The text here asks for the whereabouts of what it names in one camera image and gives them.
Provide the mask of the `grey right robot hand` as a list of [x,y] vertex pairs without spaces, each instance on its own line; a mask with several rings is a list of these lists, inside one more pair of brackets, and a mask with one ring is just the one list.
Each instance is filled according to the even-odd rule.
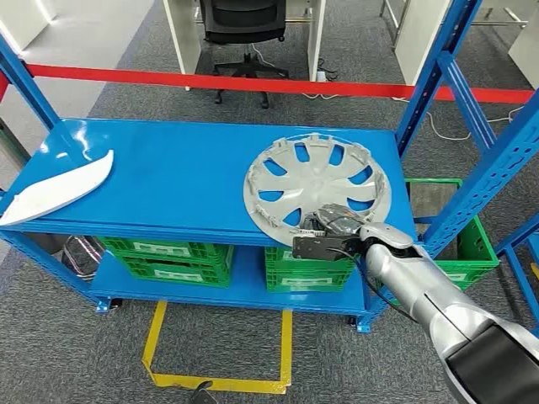
[[357,233],[365,219],[347,206],[326,204],[306,216],[302,229],[340,236]]

